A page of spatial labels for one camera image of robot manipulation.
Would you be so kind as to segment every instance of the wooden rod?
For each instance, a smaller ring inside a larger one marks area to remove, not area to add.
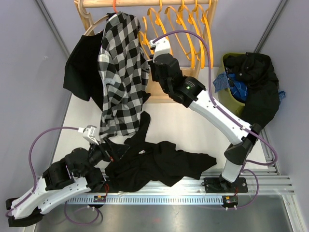
[[[198,4],[208,4],[209,0],[198,0]],[[84,0],[85,8],[112,7],[113,0]],[[182,0],[162,0],[163,5],[181,5]],[[184,0],[185,5],[195,4],[195,0]],[[159,0],[117,0],[116,6],[159,6]]]

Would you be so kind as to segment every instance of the gray wall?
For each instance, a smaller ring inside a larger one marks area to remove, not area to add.
[[[46,4],[57,29],[59,30],[67,48],[71,52],[77,44],[79,38],[84,33],[84,28],[81,23],[77,9],[73,0],[43,0]],[[259,42],[273,12],[275,11],[280,0],[219,0],[217,13],[212,25],[212,41],[215,65],[219,66],[220,58],[228,52],[248,52],[253,51]],[[136,15],[140,21],[143,16],[146,16],[148,7],[118,7],[119,11],[124,11],[128,14]],[[164,15],[165,6],[161,13],[162,21],[166,26],[167,31],[171,31],[169,22]],[[112,8],[90,9],[94,14],[94,20],[99,19],[106,13],[113,12]],[[154,39],[155,34],[148,20],[148,38]],[[180,35],[184,46],[188,48],[188,42],[185,35]],[[172,48],[174,56],[179,59],[180,64],[189,66],[190,62],[179,50],[177,40],[173,39]]]
[[[69,92],[62,88],[66,57],[33,0],[0,7],[0,231],[10,232],[5,200],[33,185],[28,151],[45,129],[61,126]],[[57,140],[51,132],[33,154],[36,173],[49,166]]]
[[[309,228],[308,131],[309,1],[289,1],[262,53],[270,55],[281,89],[287,92],[274,120],[267,126],[279,153],[283,174],[291,177]]]

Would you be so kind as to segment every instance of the white arm segment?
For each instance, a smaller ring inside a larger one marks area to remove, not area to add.
[[[247,137],[248,132],[241,130],[234,122],[228,119],[221,111],[215,108],[209,98],[208,91],[201,91],[197,96],[198,100],[193,101],[189,108],[204,118],[211,122],[216,128],[218,128],[230,141],[231,144],[237,145],[242,142],[243,137]],[[238,121],[245,128],[250,128],[250,124],[245,122],[231,113],[226,109],[221,103],[216,99],[214,100],[218,106],[220,106],[224,111],[226,111],[231,117]],[[241,170],[242,165],[236,165],[226,160],[224,170],[222,172],[222,177],[229,182],[234,182]]]
[[[91,191],[90,188],[86,187],[87,184],[86,179],[82,177],[75,179],[75,183],[68,185],[63,189],[46,191],[45,180],[41,177],[34,193],[25,202],[14,209],[12,211],[12,215],[15,219],[26,218],[32,214],[36,207],[41,210],[41,214],[45,215],[56,206],[64,203],[72,197]],[[31,190],[32,189],[26,192],[22,197],[14,200],[12,202],[12,207],[23,200],[31,192]]]

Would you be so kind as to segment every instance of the clothes hanger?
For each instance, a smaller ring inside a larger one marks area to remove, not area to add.
[[[165,10],[164,13],[167,15],[167,18],[168,18],[168,20],[169,20],[169,24],[170,24],[170,26],[172,27],[172,29],[175,30],[175,27],[174,27],[174,25],[173,25],[173,23],[172,23],[172,21],[171,21],[171,18],[170,18],[170,10],[172,10],[173,12],[175,12],[175,14],[176,14],[176,20],[178,20],[178,21],[180,22],[180,24],[183,26],[183,29],[184,29],[184,30],[187,30],[187,27],[186,27],[184,21],[182,20],[181,17],[179,17],[179,15],[177,14],[176,9],[175,9],[174,7],[172,7],[172,6],[168,6],[168,7],[166,8],[166,10]],[[192,43],[192,40],[191,40],[190,35],[189,35],[189,34],[186,34],[186,36],[187,36],[187,38],[188,38],[188,41],[189,41],[190,49],[191,49],[190,52],[186,52],[186,50],[184,49],[184,47],[183,47],[183,45],[182,45],[182,43],[181,43],[181,41],[180,41],[178,35],[175,34],[175,36],[176,36],[176,39],[177,39],[177,41],[178,41],[178,43],[179,43],[181,49],[183,50],[183,53],[185,54],[185,56],[187,57],[187,59],[191,61],[191,68],[193,69],[194,66],[195,66],[195,57],[193,57],[193,54],[194,54],[194,46],[193,46],[193,43]]]
[[[104,21],[109,19],[109,15],[105,15],[103,18],[99,19],[97,22],[90,25],[84,35],[89,35],[99,24],[103,23]]]
[[[163,8],[163,3],[162,3],[162,0],[159,0],[159,1],[160,1],[160,10],[158,12],[153,7],[150,7],[147,10],[147,15],[149,16],[149,20],[150,20],[152,28],[154,29],[156,37],[159,37],[159,34],[157,33],[157,31],[155,29],[155,25],[153,23],[152,12],[155,14],[155,21],[154,21],[155,24],[157,24],[158,26],[161,27],[163,34],[167,33],[166,30],[165,30],[164,24],[162,23],[161,16],[160,16],[160,13],[161,13],[162,8]]]
[[[118,13],[118,11],[116,10],[116,0],[112,2],[112,8],[114,9],[115,13]]]
[[[211,30],[210,30],[210,27],[209,27],[209,24],[208,24],[208,21],[207,21],[207,17],[206,17],[206,14],[207,14],[208,10],[210,9],[210,7],[211,7],[211,0],[209,1],[208,8],[205,11],[204,11],[204,8],[200,4],[197,3],[197,0],[195,0],[195,7],[192,10],[192,13],[195,13],[195,15],[196,15],[198,29],[200,31],[200,34],[203,34],[203,31],[202,31],[201,26],[200,26],[200,22],[202,22],[202,24],[204,24],[204,26],[206,28],[206,33],[207,33],[208,43],[209,43],[209,50],[210,50],[209,53],[210,53],[210,57],[211,57],[211,68],[213,68],[213,48],[212,48]],[[199,19],[199,15],[198,15],[199,9],[202,12],[202,18],[201,19]]]
[[[146,52],[146,49],[145,49],[144,45],[147,45],[147,46],[148,46],[148,49],[149,49],[149,51],[150,51],[150,53],[151,53],[152,55],[154,54],[154,51],[151,50],[149,41],[148,41],[148,39],[147,39],[147,21],[146,21],[146,18],[143,17],[142,20],[143,20],[143,23],[144,23],[144,25],[145,25],[145,32],[142,32],[141,30],[139,31],[139,34],[138,34],[138,36],[139,36],[139,42],[140,42],[141,48],[142,48],[143,51],[144,51],[144,54],[147,56],[147,59],[150,59],[148,53]]]
[[[201,32],[199,30],[199,27],[197,26],[197,23],[195,22],[195,19],[193,17],[193,14],[192,12],[189,10],[189,8],[184,4],[184,0],[183,0],[183,3],[182,5],[178,8],[178,13],[179,13],[179,17],[183,20],[183,10],[186,10],[188,12],[188,22],[189,24],[193,25],[194,26],[194,29],[196,31],[196,33],[201,36]],[[205,66],[205,52],[204,52],[204,46],[203,46],[203,43],[202,41],[199,40],[199,46],[200,46],[200,51],[196,51],[195,47],[193,46],[193,49],[194,49],[194,54],[195,56],[197,57],[197,60],[200,60],[201,61],[201,69],[204,68]]]
[[[84,33],[84,35],[89,35],[91,32],[93,32],[93,30],[102,22],[106,21],[107,19],[109,19],[108,15],[105,15],[104,17],[102,17],[101,19],[99,19],[97,22],[93,22],[93,19],[91,17],[91,14],[89,12],[85,12],[84,7],[83,7],[83,1],[84,0],[79,0],[78,1],[78,12],[81,16],[83,16],[84,18],[87,18],[89,20],[89,28],[86,30],[86,32]]]

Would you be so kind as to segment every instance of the wooden frame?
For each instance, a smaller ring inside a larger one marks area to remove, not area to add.
[[[207,21],[209,27],[211,28],[215,11],[217,8],[218,0],[198,0],[198,4],[209,4],[211,1],[211,7],[207,13]],[[112,7],[113,0],[74,0],[75,6],[79,13],[79,16],[82,20],[85,30],[87,31],[92,25],[95,24],[93,21],[91,13],[87,12],[86,8],[99,8],[99,7]],[[181,5],[182,0],[162,0],[163,5]],[[185,5],[195,4],[195,0],[184,0]],[[158,6],[160,5],[159,0],[117,0],[117,6]],[[206,41],[207,33],[206,28],[203,31],[203,39]],[[200,71],[201,63],[197,60],[195,68],[182,68],[183,74],[186,76],[193,76],[198,78]],[[151,75],[149,75],[149,81],[147,85],[147,92],[151,93],[151,97],[147,103],[168,103],[174,102],[172,99],[165,94],[159,83],[153,82]]]

